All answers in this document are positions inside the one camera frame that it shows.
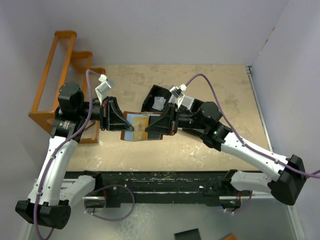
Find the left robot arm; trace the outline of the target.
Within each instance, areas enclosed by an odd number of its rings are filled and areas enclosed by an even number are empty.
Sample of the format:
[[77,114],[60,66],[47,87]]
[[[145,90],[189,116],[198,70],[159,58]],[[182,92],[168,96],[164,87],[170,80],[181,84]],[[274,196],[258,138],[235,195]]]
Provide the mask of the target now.
[[90,98],[75,83],[59,89],[58,108],[51,129],[47,155],[34,187],[26,200],[19,200],[15,211],[28,223],[52,229],[63,229],[71,210],[85,195],[98,196],[103,191],[100,173],[84,171],[63,189],[70,159],[77,148],[88,121],[99,122],[102,131],[133,131],[124,118],[117,98],[106,96],[100,103]]

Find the brown leather card holder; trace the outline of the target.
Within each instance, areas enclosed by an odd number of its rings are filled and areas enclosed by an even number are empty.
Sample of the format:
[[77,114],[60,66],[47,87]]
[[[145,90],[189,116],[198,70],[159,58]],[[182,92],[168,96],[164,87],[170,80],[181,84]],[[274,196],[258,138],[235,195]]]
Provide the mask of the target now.
[[152,120],[159,117],[161,112],[130,112],[125,111],[124,118],[133,126],[133,131],[122,131],[120,139],[128,142],[162,140],[163,135],[154,132],[147,132],[146,128]]

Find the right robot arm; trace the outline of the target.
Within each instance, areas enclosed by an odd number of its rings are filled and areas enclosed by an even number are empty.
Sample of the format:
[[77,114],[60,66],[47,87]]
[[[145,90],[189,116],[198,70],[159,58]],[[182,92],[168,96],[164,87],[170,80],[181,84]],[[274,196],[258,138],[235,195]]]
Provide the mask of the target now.
[[151,118],[146,132],[173,136],[179,128],[188,130],[208,148],[235,156],[259,169],[254,173],[230,170],[222,183],[226,195],[233,196],[238,191],[257,191],[269,193],[289,206],[296,203],[307,180],[303,160],[297,155],[286,157],[276,154],[247,141],[220,122],[223,114],[216,103],[196,99],[191,107],[178,108],[173,102],[157,107],[145,100],[141,109],[159,114]]

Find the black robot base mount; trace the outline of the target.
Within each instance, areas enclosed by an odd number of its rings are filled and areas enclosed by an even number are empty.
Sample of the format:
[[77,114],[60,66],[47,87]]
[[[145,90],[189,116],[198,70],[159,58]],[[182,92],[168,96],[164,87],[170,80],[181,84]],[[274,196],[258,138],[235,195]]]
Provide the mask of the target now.
[[233,171],[68,171],[64,177],[97,177],[97,188],[110,189],[85,196],[88,207],[119,208],[121,204],[202,204],[237,210],[250,191],[235,190]]

